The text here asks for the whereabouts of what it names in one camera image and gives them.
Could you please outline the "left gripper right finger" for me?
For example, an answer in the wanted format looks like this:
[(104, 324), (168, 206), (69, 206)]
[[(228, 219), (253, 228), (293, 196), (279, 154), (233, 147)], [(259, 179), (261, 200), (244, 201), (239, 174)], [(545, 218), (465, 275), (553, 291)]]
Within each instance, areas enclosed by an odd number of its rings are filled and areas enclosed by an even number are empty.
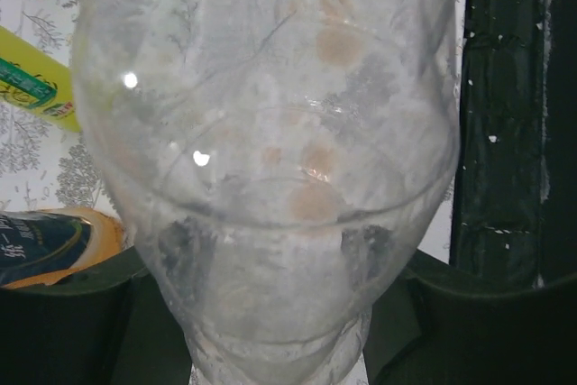
[(370, 384), (574, 384), (576, 277), (514, 289), (423, 252), (372, 308)]

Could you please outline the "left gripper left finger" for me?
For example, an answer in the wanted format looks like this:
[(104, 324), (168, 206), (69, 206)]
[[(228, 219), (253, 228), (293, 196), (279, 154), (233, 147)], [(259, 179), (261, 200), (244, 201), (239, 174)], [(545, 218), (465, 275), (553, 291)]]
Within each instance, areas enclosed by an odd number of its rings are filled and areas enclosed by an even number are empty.
[(51, 286), (1, 291), (3, 384), (187, 384), (191, 371), (134, 248)]

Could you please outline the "clear plastic bottle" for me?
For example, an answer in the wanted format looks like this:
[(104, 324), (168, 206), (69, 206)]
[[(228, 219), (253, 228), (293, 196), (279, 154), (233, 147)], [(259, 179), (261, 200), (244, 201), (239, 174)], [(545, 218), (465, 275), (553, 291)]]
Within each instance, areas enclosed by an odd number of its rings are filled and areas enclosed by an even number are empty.
[(80, 0), (83, 137), (205, 384), (341, 384), (457, 167), (454, 0)]

